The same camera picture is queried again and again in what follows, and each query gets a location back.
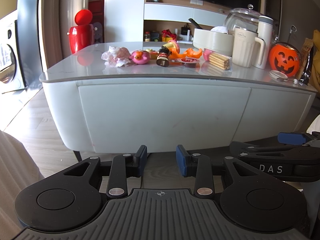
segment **crosshair symbol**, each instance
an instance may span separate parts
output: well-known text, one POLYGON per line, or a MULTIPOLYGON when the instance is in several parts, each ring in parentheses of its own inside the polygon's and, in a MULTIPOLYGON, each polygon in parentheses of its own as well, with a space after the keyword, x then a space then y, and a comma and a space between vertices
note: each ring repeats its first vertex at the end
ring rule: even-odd
POLYGON ((166 194, 166 193, 164 193, 163 191, 159 191, 159 192, 157 192, 156 193, 157 195, 159 195, 160 197, 162 197, 164 194, 166 194))

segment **black haired figurine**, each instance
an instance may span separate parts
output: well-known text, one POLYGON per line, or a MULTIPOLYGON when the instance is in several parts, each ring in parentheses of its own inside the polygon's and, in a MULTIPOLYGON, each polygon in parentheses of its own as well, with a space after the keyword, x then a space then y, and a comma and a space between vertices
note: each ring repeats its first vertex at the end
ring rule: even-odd
POLYGON ((161 67, 167 67, 169 66, 169 56, 171 55, 171 51, 165 47, 162 46, 161 49, 159 49, 159 56, 157 57, 157 65, 161 67))

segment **washing machine door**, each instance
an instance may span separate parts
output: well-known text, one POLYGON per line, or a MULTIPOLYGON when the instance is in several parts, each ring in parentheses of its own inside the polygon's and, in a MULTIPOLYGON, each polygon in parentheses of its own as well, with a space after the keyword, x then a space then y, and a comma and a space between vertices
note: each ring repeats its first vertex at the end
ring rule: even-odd
POLYGON ((16 73, 16 57, 12 48, 5 43, 0 44, 0 82, 11 82, 16 73))

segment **white container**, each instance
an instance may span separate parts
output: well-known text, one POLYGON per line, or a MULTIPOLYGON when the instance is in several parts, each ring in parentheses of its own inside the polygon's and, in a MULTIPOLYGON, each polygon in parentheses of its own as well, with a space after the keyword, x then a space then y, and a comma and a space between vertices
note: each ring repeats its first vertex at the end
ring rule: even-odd
POLYGON ((195 29, 193 46, 197 49, 209 49, 231 57, 234 37, 226 33, 195 29))
POLYGON ((258 33, 240 28, 235 29, 232 63, 241 67, 250 67, 256 43, 260 43, 258 63, 262 63, 266 43, 258 38, 258 33))
POLYGON ((267 16, 260 16, 259 24, 258 24, 258 38, 261 38, 265 41, 266 48, 264 51, 262 63, 259 64, 257 54, 258 54, 258 51, 260 50, 260 44, 259 43, 256 44, 255 56, 252 62, 253 62, 253 65, 257 68, 264 69, 266 67, 268 54, 270 50, 270 44, 271 44, 272 30, 273 30, 273 19, 267 16))

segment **breadsticks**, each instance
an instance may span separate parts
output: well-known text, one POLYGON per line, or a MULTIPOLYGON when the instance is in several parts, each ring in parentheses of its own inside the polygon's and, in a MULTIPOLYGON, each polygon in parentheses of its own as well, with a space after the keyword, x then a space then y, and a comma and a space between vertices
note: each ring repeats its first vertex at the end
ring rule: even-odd
POLYGON ((218 68, 221 68, 223 70, 227 70, 230 68, 230 57, 228 56, 224 56, 222 54, 219 54, 217 52, 212 52, 210 55, 209 55, 209 62, 210 64, 218 67, 218 68))

